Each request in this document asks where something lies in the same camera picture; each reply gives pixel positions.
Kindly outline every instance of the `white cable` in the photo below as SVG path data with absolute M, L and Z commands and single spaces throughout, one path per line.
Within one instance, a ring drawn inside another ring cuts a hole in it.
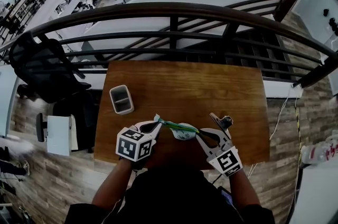
M 291 88 L 292 88 L 292 85 L 290 85 L 289 91 L 288 91 L 288 93 L 287 93 L 287 97 L 286 97 L 284 103 L 282 104 L 282 106 L 281 106 L 281 108 L 280 108 L 280 112 L 279 112 L 278 118 L 277 118 L 277 123 L 276 123 L 276 125 L 275 125 L 274 131 L 273 131 L 272 134 L 270 135 L 269 140 L 272 139 L 273 135 L 275 134 L 275 132 L 276 132 L 276 130 L 277 130 L 277 126 L 278 126 L 278 124 L 279 124 L 280 116 L 281 116 L 281 113 L 283 112 L 283 109 L 284 109 L 285 106 L 286 106 L 287 100 L 289 99 Z M 252 165 L 252 166 L 251 166 L 251 169 L 250 169 L 250 171 L 249 171 L 249 173 L 248 173 L 248 178 L 251 177 L 251 175 L 252 175 L 252 173 L 254 172 L 254 169 L 256 168 L 256 166 L 257 166 L 257 163 L 256 163 L 255 165 Z

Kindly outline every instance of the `wooden table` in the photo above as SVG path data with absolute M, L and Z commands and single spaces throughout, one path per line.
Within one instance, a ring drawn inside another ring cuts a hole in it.
M 114 112 L 109 90 L 125 84 L 135 110 Z M 229 128 L 243 164 L 269 160 L 267 103 L 260 70 L 192 62 L 113 61 L 109 64 L 96 130 L 95 159 L 117 163 L 116 136 L 123 127 L 159 114 L 164 120 L 197 128 L 218 126 L 210 118 L 230 115 Z M 162 127 L 147 167 L 187 164 L 211 169 L 197 140 L 179 141 Z

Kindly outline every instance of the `staircase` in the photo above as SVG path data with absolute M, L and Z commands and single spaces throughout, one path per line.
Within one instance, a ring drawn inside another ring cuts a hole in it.
M 238 33 L 236 39 L 224 47 L 225 57 L 209 54 L 173 54 L 161 56 L 156 60 L 253 67 L 261 69 L 264 78 L 272 78 L 274 81 L 296 80 L 298 74 L 289 66 L 289 58 L 282 52 L 283 42 L 274 33 L 250 30 Z M 186 49 L 212 51 L 217 49 L 217 45 L 216 42 L 205 41 L 188 46 Z

